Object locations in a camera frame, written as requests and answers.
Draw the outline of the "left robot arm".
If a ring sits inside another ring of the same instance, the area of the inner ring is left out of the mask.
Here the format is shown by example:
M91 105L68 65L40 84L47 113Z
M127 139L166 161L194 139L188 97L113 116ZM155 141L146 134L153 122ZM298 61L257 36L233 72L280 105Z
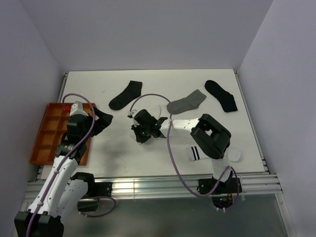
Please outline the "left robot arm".
M56 132L61 135L56 147L52 169L39 194L24 212L14 219L20 237L61 237L64 222L82 197L96 192L91 173L75 172L87 150L87 142L101 133L113 120L96 107L87 113L73 103L67 128Z

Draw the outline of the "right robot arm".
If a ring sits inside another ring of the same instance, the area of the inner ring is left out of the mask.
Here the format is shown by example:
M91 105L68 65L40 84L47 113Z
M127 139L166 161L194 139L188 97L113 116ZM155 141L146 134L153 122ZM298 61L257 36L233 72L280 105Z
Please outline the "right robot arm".
M150 138L191 137L197 146L211 158L214 188L225 192L231 186L230 161L225 152L230 146L231 133L211 115L203 114L200 118L172 119L161 117L156 119L147 110L133 110L128 113L133 120L131 129L136 141L140 144Z

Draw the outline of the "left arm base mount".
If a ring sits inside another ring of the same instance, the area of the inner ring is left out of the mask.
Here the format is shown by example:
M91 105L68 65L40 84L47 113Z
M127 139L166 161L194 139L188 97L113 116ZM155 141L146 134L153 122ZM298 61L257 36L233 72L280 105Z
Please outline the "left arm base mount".
M88 191L77 203L79 212L94 212L101 206L105 197L112 196L112 182L96 182L91 191Z

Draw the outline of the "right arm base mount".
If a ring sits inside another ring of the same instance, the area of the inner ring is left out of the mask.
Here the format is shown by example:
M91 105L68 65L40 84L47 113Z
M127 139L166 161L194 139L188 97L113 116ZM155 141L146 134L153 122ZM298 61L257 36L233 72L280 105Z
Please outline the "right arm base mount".
M201 195L209 193L215 186L217 180L214 178L198 179L197 191ZM211 200L216 208L221 210L231 207L234 203L233 194L237 196L242 192L240 179L236 177L229 178L226 182L220 182L214 192Z

